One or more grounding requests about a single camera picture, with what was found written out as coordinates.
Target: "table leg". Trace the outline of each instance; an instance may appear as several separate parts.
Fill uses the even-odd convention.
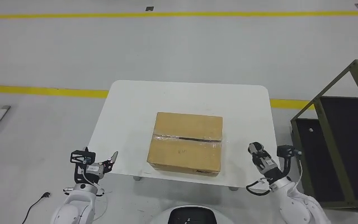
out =
[[[135,181],[139,181],[139,180],[141,180],[141,178],[142,178],[142,177],[140,177],[140,176],[133,176],[133,179],[134,179]]]
[[[239,188],[236,188],[234,186],[230,186],[229,189],[232,191],[232,192],[236,192]]]

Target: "yellow floor line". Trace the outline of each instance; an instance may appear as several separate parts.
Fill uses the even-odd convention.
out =
[[[129,18],[129,17],[298,17],[298,16],[358,16],[358,11],[303,12],[124,12],[124,13],[44,13],[2,14],[0,19],[16,18]]]
[[[45,88],[27,86],[0,86],[2,94],[32,94],[46,96],[69,96],[83,98],[107,98],[108,90],[75,90],[68,88]],[[306,100],[284,100],[270,99],[272,108],[280,109],[302,109],[309,101]]]

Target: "cardboard box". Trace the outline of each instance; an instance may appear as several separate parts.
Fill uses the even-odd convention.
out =
[[[158,112],[147,162],[155,169],[216,176],[223,118]]]

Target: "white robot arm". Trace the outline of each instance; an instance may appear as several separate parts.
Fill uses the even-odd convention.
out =
[[[76,150],[71,153],[70,162],[76,164],[72,188],[63,189],[68,195],[64,203],[54,212],[51,224],[90,224],[95,217],[96,197],[104,195],[98,181],[112,170],[118,152],[104,162],[94,163],[96,154]]]
[[[298,192],[296,184],[287,177],[291,157],[300,156],[301,152],[292,146],[278,146],[277,155],[285,159],[283,171],[278,168],[262,144],[251,143],[248,152],[252,155],[252,161],[259,172],[265,176],[270,185],[270,190],[255,193],[250,189],[257,183],[255,182],[246,187],[250,193],[258,196],[271,193],[277,199],[277,208],[287,224],[331,224],[319,203],[313,197]]]

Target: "concrete floor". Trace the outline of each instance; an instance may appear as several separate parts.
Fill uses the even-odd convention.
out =
[[[356,10],[353,0],[95,1],[4,0],[0,14],[155,11]],[[263,85],[271,98],[310,100],[358,58],[356,17],[87,18],[0,20],[0,84],[109,89],[115,80]],[[331,94],[356,95],[350,80]],[[0,94],[12,109],[0,122],[0,219],[49,223],[73,185],[72,151],[91,138],[104,99]],[[277,144],[290,144],[296,110],[273,109]],[[291,176],[297,179],[294,166]],[[244,189],[107,175],[109,208],[97,223],[146,223],[160,211],[198,203],[236,223],[282,223],[269,197]],[[103,211],[103,199],[97,213]],[[332,223],[358,214],[328,211]]]

